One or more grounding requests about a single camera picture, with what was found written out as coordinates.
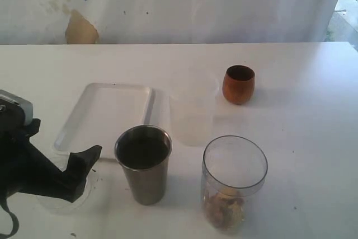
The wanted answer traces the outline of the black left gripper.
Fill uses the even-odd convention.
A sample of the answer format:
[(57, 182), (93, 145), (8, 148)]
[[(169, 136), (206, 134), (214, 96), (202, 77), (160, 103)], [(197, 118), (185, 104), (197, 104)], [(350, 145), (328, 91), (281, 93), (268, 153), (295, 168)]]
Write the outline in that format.
[(30, 142), (40, 124), (39, 119), (33, 119), (26, 125), (22, 108), (1, 105), (1, 190), (5, 196), (19, 192), (73, 203), (83, 195), (86, 177), (99, 160), (102, 147), (70, 153), (62, 171)]

